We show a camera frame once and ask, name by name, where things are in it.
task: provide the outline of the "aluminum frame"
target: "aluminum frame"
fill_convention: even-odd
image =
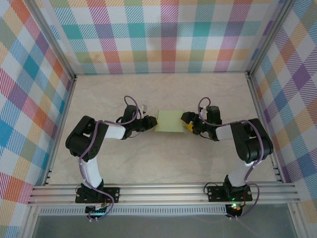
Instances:
[[[45,168],[44,177],[42,179],[43,186],[48,184],[47,179],[50,178],[49,174],[52,172],[52,169],[54,166],[54,162],[55,162],[56,155],[57,155],[57,150],[58,150],[61,136],[62,136],[62,133],[64,130],[64,126],[65,126],[66,118],[68,115],[70,103],[71,103],[71,100],[72,100],[72,97],[73,97],[73,94],[75,91],[76,82],[77,82],[77,80],[75,79],[74,81],[71,82],[71,85],[70,85],[69,94],[68,94],[68,97],[67,97],[67,100],[65,103],[65,109],[64,109],[61,121],[60,121],[60,127],[59,127],[59,130],[57,132],[57,136],[56,136],[56,139],[54,141],[54,144],[53,144],[53,149],[52,149],[52,153],[50,154],[50,157],[49,157],[48,165]]]
[[[260,187],[259,204],[297,203],[299,196],[292,183],[258,182]],[[107,187],[120,187],[120,199],[115,206],[125,205],[208,205],[231,204],[231,202],[208,202],[204,194],[205,183],[162,183],[162,184],[107,184]],[[78,185],[36,186],[29,199],[31,206],[70,206],[75,203]],[[253,198],[257,189],[251,187]]]
[[[32,13],[32,16],[34,17],[36,23],[39,25],[43,35],[45,36],[47,42],[49,43],[52,50],[56,54],[56,57],[58,58],[63,68],[66,70],[66,72],[72,79],[75,79],[76,73],[74,72],[66,56],[64,55],[63,50],[59,46],[50,26],[48,25],[45,18],[43,17],[42,12],[39,9],[38,5],[35,3],[34,0],[25,0],[24,3],[29,9],[29,11]]]
[[[21,229],[18,238],[30,238],[33,236],[36,222],[41,208],[36,206],[27,206],[22,219]]]
[[[252,81],[252,76],[250,76],[250,74],[247,72],[245,73],[245,76],[246,76],[246,80],[247,80],[248,85],[249,85],[250,93],[251,93],[251,96],[252,96],[254,106],[256,108],[259,120],[261,121],[265,130],[269,132],[268,124],[267,124],[266,120],[264,119],[263,109],[260,105],[260,99],[256,93],[256,89],[255,89],[255,86],[254,86],[253,81]],[[273,167],[276,168],[278,171],[280,171],[280,169],[282,167],[281,167],[279,160],[277,159],[276,151],[274,150],[273,153],[271,155],[269,155],[269,157],[273,163]],[[278,172],[278,175],[280,176],[281,181],[283,183],[285,183],[286,178],[285,178],[284,174]],[[311,229],[308,226],[308,222],[307,222],[306,217],[304,215],[303,207],[301,206],[301,204],[300,203],[288,203],[288,209],[290,211],[292,221],[293,221],[293,224],[294,224],[294,227],[295,227],[295,230],[296,230],[298,237],[301,237],[301,238],[313,237],[313,234],[311,233]]]
[[[262,60],[264,59],[267,51],[269,50],[272,42],[274,41],[277,33],[279,32],[279,30],[281,29],[286,17],[288,16],[288,13],[290,12],[290,10],[292,9],[294,3],[296,2],[296,0],[285,0],[284,4],[272,26],[272,28],[270,29],[265,42],[263,43],[262,47],[260,48],[258,55],[256,56],[253,65],[250,68],[250,75],[254,75],[254,73],[258,70]]]

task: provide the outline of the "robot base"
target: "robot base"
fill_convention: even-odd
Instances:
[[[104,187],[104,181],[102,180],[97,189],[111,195],[115,203],[119,202],[119,187]],[[80,187],[76,189],[75,203],[111,203],[111,199],[82,183]]]

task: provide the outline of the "colorful checkered pattern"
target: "colorful checkered pattern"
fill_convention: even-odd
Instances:
[[[256,72],[278,159],[317,236],[317,1],[297,0]]]
[[[96,74],[245,71],[276,1],[50,0],[51,11],[37,3],[77,73]]]
[[[267,38],[269,32],[271,31],[271,29],[272,29],[272,27],[273,27],[278,15],[279,15],[280,11],[281,11],[281,8],[283,7],[285,2],[286,2],[286,0],[279,0],[278,1],[278,4],[277,4],[272,16],[271,16],[271,18],[270,18],[265,30],[263,31],[263,34],[262,34],[261,39],[260,39],[260,41],[259,41],[259,43],[257,45],[257,48],[253,52],[253,55],[251,57],[251,60],[249,62],[249,65],[248,65],[248,68],[247,68],[246,71],[250,71],[251,67],[253,66],[254,61],[257,58],[257,56],[259,54],[259,51],[262,48],[264,42],[266,41],[266,38]]]
[[[22,0],[0,0],[0,238],[19,231],[70,79]]]

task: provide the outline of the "yellow object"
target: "yellow object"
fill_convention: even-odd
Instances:
[[[158,125],[154,131],[184,132],[183,121],[180,119],[183,113],[183,110],[159,110]]]
[[[185,124],[185,126],[190,132],[193,132],[193,124]]]

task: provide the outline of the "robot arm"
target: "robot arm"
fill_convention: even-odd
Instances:
[[[136,106],[128,105],[125,109],[124,115],[118,118],[118,121],[130,121],[137,113]],[[89,116],[84,116],[73,129],[66,140],[66,148],[69,149],[71,155],[79,158],[86,148],[89,147],[93,140],[93,134],[96,128],[97,121]],[[140,119],[135,119],[131,123],[125,125],[113,124],[108,122],[100,122],[98,124],[96,137],[90,150],[83,156],[82,161],[79,161],[84,181],[81,184],[83,194],[87,203],[94,203],[102,200],[102,195],[93,191],[88,186],[102,190],[104,186],[97,164],[97,154],[101,148],[105,138],[112,139],[127,139],[133,131],[144,132],[157,125],[155,117],[145,116]]]
[[[189,128],[194,134],[207,132],[209,138],[213,141],[228,139],[232,139],[234,141],[241,163],[237,169],[226,176],[223,183],[225,195],[230,200],[236,194],[241,194],[248,188],[245,179],[248,176],[250,168],[261,157],[260,141],[257,138],[254,129],[249,123],[247,123],[247,121],[237,121],[221,125],[222,120],[220,119],[219,107],[208,106],[206,107],[206,111],[207,122],[214,125],[204,123],[199,115],[193,112],[184,113],[181,119],[187,124],[187,128]],[[254,125],[260,135],[264,149],[264,156],[262,160],[264,160],[269,154],[273,153],[273,143],[259,119],[251,119],[248,121]]]

